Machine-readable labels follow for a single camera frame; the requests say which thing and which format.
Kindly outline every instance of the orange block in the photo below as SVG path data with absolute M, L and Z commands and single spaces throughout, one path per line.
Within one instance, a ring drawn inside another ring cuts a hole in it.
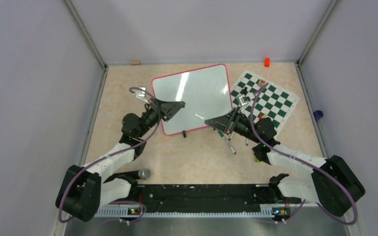
M 270 58 L 265 58 L 264 59 L 264 67 L 269 67 L 270 66 Z

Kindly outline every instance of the wooden table surface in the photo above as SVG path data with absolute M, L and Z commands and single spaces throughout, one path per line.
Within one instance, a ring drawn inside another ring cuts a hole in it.
M 146 87 L 152 92 L 151 80 L 155 77 L 207 65 L 211 64 L 110 66 L 86 163 L 96 160 L 118 142 L 124 115 L 135 113 L 140 116 L 144 111 L 144 103 L 128 88 Z M 226 66 L 230 85 L 249 70 L 297 94 L 300 101 L 278 141 L 295 150 L 322 156 L 294 63 L 272 63 L 268 68 L 262 63 L 227 63 Z M 166 136 L 160 127 L 147 142 L 143 154 L 118 172 L 149 168 L 152 176 L 139 182 L 163 184 L 268 183 L 272 176 L 290 173 L 281 167 L 256 163 L 251 150 L 253 145 L 245 146 L 245 138 L 240 135 L 235 135 L 231 144 L 236 155 L 211 128 L 189 132 L 184 139 L 182 135 Z

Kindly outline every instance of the pen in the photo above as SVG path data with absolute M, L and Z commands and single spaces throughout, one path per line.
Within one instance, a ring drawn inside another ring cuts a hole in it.
M 237 154 L 234 150 L 234 148 L 231 146 L 231 144 L 229 143 L 228 139 L 224 136 L 224 134 L 221 132 L 221 131 L 218 131 L 218 133 L 220 134 L 220 136 L 224 139 L 224 141 L 228 144 L 229 148 L 231 149 L 231 151 L 234 153 L 234 154 Z

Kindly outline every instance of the green and white checkered board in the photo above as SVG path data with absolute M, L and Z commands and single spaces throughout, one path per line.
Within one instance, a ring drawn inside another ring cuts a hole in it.
M 269 85 L 259 95 L 256 106 L 252 109 L 254 93 L 260 88 L 257 82 L 260 80 L 264 79 L 249 71 L 244 71 L 231 88 L 232 104 L 233 106 L 238 106 L 236 97 L 243 88 L 247 87 L 247 96 L 251 98 L 251 101 L 243 113 L 249 117 L 252 110 L 255 123 L 258 121 L 258 115 L 260 113 L 267 115 L 272 119 L 276 132 L 279 134 L 290 114 L 292 114 L 293 109 L 296 107 L 296 104 L 298 104 L 299 97 L 272 82 L 264 80 L 268 82 Z

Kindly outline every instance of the wall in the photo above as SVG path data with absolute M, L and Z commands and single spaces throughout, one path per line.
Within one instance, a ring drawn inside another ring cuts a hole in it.
M 50 233 L 100 78 L 61 0 L 0 0 L 0 236 Z
M 108 64 L 297 60 L 330 0 L 73 0 Z
M 330 152 L 365 186 L 357 205 L 369 235 L 378 235 L 378 1 L 342 1 L 304 70 Z

